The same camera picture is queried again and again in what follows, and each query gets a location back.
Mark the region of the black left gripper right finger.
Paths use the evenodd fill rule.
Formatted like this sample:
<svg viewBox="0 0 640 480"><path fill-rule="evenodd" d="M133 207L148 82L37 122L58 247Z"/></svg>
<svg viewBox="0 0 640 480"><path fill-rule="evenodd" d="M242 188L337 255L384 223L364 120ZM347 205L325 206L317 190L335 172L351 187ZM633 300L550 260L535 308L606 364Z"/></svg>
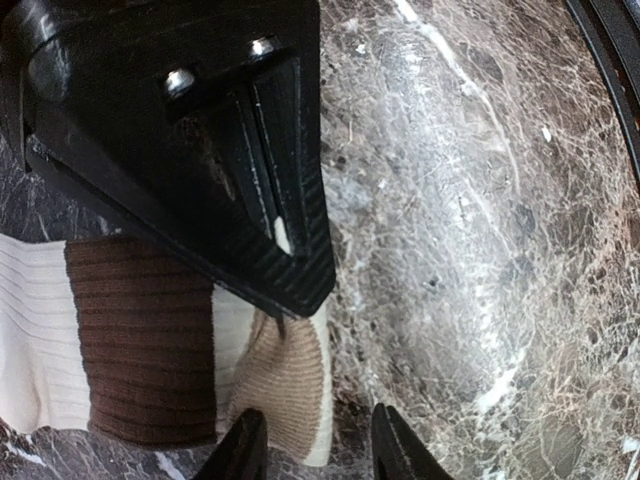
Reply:
<svg viewBox="0 0 640 480"><path fill-rule="evenodd" d="M374 407L371 442L375 480L453 479L393 406Z"/></svg>

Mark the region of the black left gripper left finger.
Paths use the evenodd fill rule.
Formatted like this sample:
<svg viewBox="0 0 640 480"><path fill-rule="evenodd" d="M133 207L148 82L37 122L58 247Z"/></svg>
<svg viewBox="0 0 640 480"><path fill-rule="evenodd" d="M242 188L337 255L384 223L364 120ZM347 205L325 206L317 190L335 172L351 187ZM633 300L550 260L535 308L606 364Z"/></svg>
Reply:
<svg viewBox="0 0 640 480"><path fill-rule="evenodd" d="M266 479L267 440L264 415L255 409L245 410L192 479Z"/></svg>

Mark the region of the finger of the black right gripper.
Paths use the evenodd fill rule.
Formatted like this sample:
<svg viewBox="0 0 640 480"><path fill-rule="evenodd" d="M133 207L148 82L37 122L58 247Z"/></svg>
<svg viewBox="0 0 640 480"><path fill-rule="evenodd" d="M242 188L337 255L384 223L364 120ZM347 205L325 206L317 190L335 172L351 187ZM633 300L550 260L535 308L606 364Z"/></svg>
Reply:
<svg viewBox="0 0 640 480"><path fill-rule="evenodd" d="M335 281L315 1L5 1L26 170L272 314Z"/></svg>

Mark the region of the beige and brown sock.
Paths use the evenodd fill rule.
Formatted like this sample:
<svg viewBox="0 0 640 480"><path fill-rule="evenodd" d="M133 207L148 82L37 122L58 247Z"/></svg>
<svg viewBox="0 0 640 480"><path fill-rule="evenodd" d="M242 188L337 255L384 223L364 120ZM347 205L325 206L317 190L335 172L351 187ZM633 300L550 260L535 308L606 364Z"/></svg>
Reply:
<svg viewBox="0 0 640 480"><path fill-rule="evenodd" d="M272 447L324 466L327 316L277 321L126 237L1 239L1 417L152 449L213 442L245 410Z"/></svg>

